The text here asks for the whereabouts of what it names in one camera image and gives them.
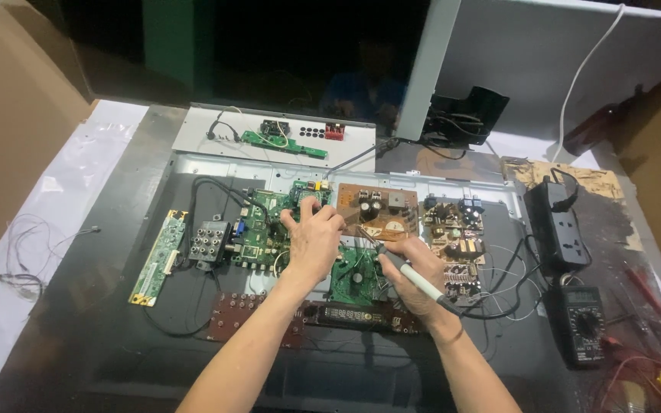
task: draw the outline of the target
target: multimeter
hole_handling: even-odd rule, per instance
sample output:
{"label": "multimeter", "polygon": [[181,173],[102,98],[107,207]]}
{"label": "multimeter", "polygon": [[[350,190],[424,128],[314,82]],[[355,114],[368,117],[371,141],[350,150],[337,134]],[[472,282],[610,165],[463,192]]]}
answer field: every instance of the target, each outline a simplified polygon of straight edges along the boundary
{"label": "multimeter", "polygon": [[573,368],[593,368],[604,359],[601,337],[606,331],[597,286],[563,285],[553,292],[550,308],[560,330],[563,356]]}

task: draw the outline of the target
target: person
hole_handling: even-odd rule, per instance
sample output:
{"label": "person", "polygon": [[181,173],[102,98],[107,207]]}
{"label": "person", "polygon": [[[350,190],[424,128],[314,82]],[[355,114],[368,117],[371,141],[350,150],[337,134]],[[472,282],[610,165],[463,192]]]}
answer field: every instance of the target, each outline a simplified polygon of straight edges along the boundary
{"label": "person", "polygon": [[361,70],[334,75],[320,99],[320,110],[390,127],[405,95],[405,85],[389,75],[394,44],[366,36],[358,44],[358,56]]}
{"label": "person", "polygon": [[[338,255],[344,219],[335,208],[320,207],[315,197],[300,202],[300,221],[284,210],[280,219],[289,230],[289,265],[254,314],[213,357],[198,376],[177,413],[220,411],[245,413],[252,409],[279,349],[287,327],[305,297],[331,271]],[[386,248],[407,257],[412,267],[438,288],[443,287],[443,262],[413,237],[386,242]],[[412,285],[384,256],[384,275],[407,308],[427,326],[443,363],[450,391],[461,413],[514,413],[521,410],[499,377],[448,313]]]}

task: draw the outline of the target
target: power outlet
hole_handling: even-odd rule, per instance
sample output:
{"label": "power outlet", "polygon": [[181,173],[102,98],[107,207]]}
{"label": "power outlet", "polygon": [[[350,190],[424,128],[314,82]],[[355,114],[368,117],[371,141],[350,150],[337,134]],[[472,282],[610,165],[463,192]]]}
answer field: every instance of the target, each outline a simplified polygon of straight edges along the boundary
{"label": "power outlet", "polygon": [[568,198],[565,185],[546,180],[529,190],[527,195],[532,209],[532,232],[539,240],[549,266],[569,272],[588,265],[588,252],[572,208],[564,212],[552,211],[556,202]]}

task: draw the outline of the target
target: digital display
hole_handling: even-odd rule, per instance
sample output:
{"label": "digital display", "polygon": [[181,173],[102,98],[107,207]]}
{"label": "digital display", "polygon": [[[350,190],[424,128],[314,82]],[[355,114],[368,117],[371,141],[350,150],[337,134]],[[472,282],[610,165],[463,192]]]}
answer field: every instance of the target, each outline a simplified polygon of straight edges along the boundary
{"label": "digital display", "polygon": [[589,303],[596,300],[593,294],[588,291],[571,291],[567,298],[571,303]]}

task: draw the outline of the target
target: green circuit board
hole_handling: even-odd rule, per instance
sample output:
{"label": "green circuit board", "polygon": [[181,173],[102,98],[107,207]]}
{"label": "green circuit board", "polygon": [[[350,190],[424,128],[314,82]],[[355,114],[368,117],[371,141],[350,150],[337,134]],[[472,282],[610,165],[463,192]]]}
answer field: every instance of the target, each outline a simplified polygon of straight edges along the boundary
{"label": "green circuit board", "polygon": [[152,251],[145,261],[137,283],[134,285],[129,302],[141,306],[154,306],[160,294],[164,278],[172,271],[178,254],[178,246],[185,231],[185,211],[170,210],[165,217]]}
{"label": "green circuit board", "polygon": [[254,190],[251,197],[267,208],[269,225],[264,219],[264,212],[261,208],[244,204],[240,219],[244,228],[241,233],[244,245],[241,252],[234,254],[231,258],[233,263],[252,270],[273,271],[275,260],[279,257],[278,269],[286,267],[289,263],[289,253],[286,253],[289,250],[289,235],[280,221],[280,213],[285,209],[294,210],[296,211],[294,218],[298,221],[300,219],[300,214],[297,212],[299,201],[309,195],[314,195],[325,205],[330,202],[331,193],[327,182],[323,182],[321,187],[319,182],[304,181],[293,182],[288,193]]}
{"label": "green circuit board", "polygon": [[307,155],[313,158],[325,159],[328,155],[327,151],[322,149],[310,148],[308,146],[298,145],[294,139],[289,139],[284,136],[262,135],[259,136],[255,132],[246,131],[241,136],[241,141],[249,143],[252,146],[259,146],[260,148],[272,149],[273,151],[282,151],[289,154]]}
{"label": "green circuit board", "polygon": [[331,301],[370,306],[386,283],[375,250],[341,247],[330,270]]}

